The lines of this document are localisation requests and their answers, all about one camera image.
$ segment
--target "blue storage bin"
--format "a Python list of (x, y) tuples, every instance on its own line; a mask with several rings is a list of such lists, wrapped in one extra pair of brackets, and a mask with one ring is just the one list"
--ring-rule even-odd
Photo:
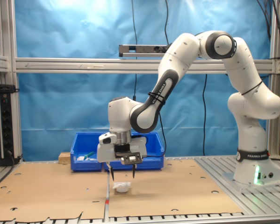
[[(146, 144), (148, 155), (162, 155), (164, 152), (164, 147), (162, 141), (159, 138), (157, 132), (151, 132), (147, 134), (139, 134), (137, 132), (132, 133), (132, 135), (144, 135), (148, 137), (148, 143)], [(110, 162), (110, 165), (114, 170), (132, 170), (132, 165), (122, 165), (120, 161)], [(164, 167), (164, 157), (148, 157), (144, 158), (144, 161), (137, 164), (137, 170), (150, 170), (150, 169), (161, 169)], [(106, 163), (103, 164), (103, 168), (108, 170)]]
[[(77, 132), (75, 134), (73, 144), (70, 150), (70, 163), (71, 170), (73, 171), (101, 171), (102, 163), (97, 161), (97, 145), (99, 143), (100, 133), (87, 133), (87, 132)], [(95, 152), (90, 158), (96, 160), (85, 160), (77, 161), (76, 159), (80, 156), (85, 156), (90, 152)]]

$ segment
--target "cardboard sheet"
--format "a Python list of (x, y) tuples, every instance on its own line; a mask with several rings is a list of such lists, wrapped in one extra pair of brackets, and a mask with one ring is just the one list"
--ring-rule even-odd
[(162, 171), (115, 172), (115, 182), (131, 182), (127, 193), (112, 189), (109, 216), (160, 216), (242, 212), (194, 161), (166, 161)]
[(0, 221), (104, 218), (107, 173), (73, 173), (70, 165), (22, 164), (0, 183)]

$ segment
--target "franka emika robot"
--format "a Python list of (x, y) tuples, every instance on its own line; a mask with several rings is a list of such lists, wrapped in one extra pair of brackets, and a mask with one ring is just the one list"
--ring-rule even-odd
[(196, 57), (222, 59), (232, 86), (238, 90), (229, 97), (228, 108), (238, 127), (237, 166), (233, 179), (247, 186), (280, 183), (280, 167), (271, 161), (266, 149), (266, 133), (258, 119), (280, 115), (280, 97), (262, 82), (251, 52), (241, 38), (223, 31), (208, 31), (196, 36), (181, 34), (168, 48), (158, 67), (158, 81), (145, 103), (128, 97), (112, 99), (108, 104), (110, 132), (99, 137), (97, 159), (124, 165), (142, 163), (147, 157), (146, 138), (131, 136), (131, 128), (149, 133), (157, 125), (161, 108), (176, 84)]

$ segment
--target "metal table surface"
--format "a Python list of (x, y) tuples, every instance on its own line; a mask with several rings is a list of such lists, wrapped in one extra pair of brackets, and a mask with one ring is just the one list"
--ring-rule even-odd
[[(280, 187), (246, 190), (240, 193), (222, 178), (223, 173), (233, 173), (236, 167), (235, 156), (203, 156), (203, 157), (170, 157), (166, 160), (194, 159), (214, 181), (234, 200), (243, 210), (242, 213), (222, 214), (191, 214), (180, 216), (150, 216), (150, 217), (108, 217), (108, 204), (105, 205), (104, 219), (76, 219), (50, 220), (37, 224), (87, 224), (111, 222), (116, 224), (126, 223), (280, 223)], [(46, 161), (37, 163), (51, 163), (57, 161)], [(3, 177), (10, 167), (0, 167), (0, 178)], [(0, 224), (15, 224), (11, 222), (0, 222)]]

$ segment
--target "blue curtain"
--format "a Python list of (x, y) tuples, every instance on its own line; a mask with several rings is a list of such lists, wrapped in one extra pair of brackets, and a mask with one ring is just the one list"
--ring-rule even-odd
[[(254, 59), (269, 58), (264, 16), (255, 0), (168, 0), (167, 33), (224, 30), (247, 42)], [(165, 0), (134, 0), (138, 44), (166, 44)], [(15, 0), (18, 57), (118, 58), (135, 44), (131, 0)], [(167, 156), (202, 155), (205, 75), (185, 75), (161, 114)], [(144, 102), (157, 75), (138, 75)], [(133, 96), (134, 74), (19, 74), (23, 158), (56, 160), (76, 132), (108, 131), (108, 102)], [(208, 76), (206, 155), (235, 154), (237, 126), (227, 108), (235, 92), (226, 75)], [(156, 131), (163, 140), (160, 125)]]

